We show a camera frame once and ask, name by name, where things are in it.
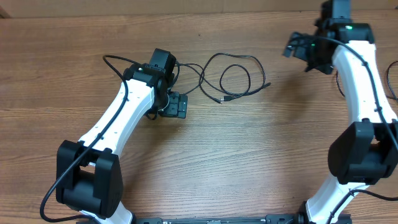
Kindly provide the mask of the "black USB cable silver plug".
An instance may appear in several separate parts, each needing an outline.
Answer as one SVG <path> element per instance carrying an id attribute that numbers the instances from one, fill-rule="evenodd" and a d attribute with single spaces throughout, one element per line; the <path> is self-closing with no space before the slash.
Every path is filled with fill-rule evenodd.
<path id="1" fill-rule="evenodd" d="M 389 89 L 389 91 L 390 91 L 390 93 L 391 93 L 391 96 L 388 96 L 388 95 L 387 95 L 386 97 L 387 97 L 388 99 L 392 99 L 392 100 L 395 100 L 395 101 L 397 101 L 397 95 L 395 94 L 395 92 L 394 92 L 394 90 L 393 90 L 393 88 L 392 88 L 392 86 L 391 86 L 390 79 L 389 79 L 389 72 L 390 72 L 390 69 L 391 69 L 393 66 L 396 66 L 396 65 L 397 65 L 397 63 L 398 63 L 397 60 L 396 60 L 396 61 L 393 61 L 393 62 L 387 67 L 387 69 L 386 69 L 386 83 L 387 83 L 388 89 Z M 338 87 L 338 90 L 339 90 L 340 94 L 342 95 L 342 97 L 344 98 L 344 97 L 345 97 L 345 94 L 343 93 L 343 91 L 342 91 L 342 89 L 341 89 L 341 87 L 340 87 L 339 78 L 338 78 L 338 72 L 336 72 L 335 80 L 336 80 L 336 85 L 337 85 L 337 87 Z"/>

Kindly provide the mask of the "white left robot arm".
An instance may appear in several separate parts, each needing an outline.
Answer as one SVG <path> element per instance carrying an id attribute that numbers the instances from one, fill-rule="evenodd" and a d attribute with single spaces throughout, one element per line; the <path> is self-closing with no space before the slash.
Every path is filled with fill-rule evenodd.
<path id="1" fill-rule="evenodd" d="M 58 203 L 79 212 L 88 223 L 135 223 L 122 203 L 123 177 L 119 158 L 139 120 L 186 117 L 186 95 L 171 88 L 177 59 L 155 49 L 149 63 L 132 62 L 117 72 L 118 95 L 99 121 L 77 142 L 62 142 L 57 151 L 57 179 L 50 189 Z"/>

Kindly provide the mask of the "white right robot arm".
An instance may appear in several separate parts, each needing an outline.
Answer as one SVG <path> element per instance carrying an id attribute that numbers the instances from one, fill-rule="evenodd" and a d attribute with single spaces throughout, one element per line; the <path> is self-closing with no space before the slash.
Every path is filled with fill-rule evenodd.
<path id="1" fill-rule="evenodd" d="M 294 32 L 284 55 L 305 61 L 308 70 L 340 76 L 349 125 L 329 148 L 327 179 L 290 222 L 351 223 L 345 207 L 397 166 L 397 115 L 377 69 L 371 26 L 351 19 L 351 3 L 325 1 L 315 26 L 312 35 Z"/>

